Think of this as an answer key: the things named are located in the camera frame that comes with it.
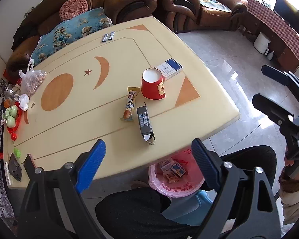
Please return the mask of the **person right hand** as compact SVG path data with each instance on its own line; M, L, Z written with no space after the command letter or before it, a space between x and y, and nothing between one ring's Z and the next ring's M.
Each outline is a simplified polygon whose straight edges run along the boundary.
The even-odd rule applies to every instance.
M288 148L286 147L285 158L284 158L284 163L285 163L284 174L285 174L286 179L289 179L290 175L291 175L291 172L292 172L292 166L294 164L294 160L289 160L287 158L287 154L288 154Z

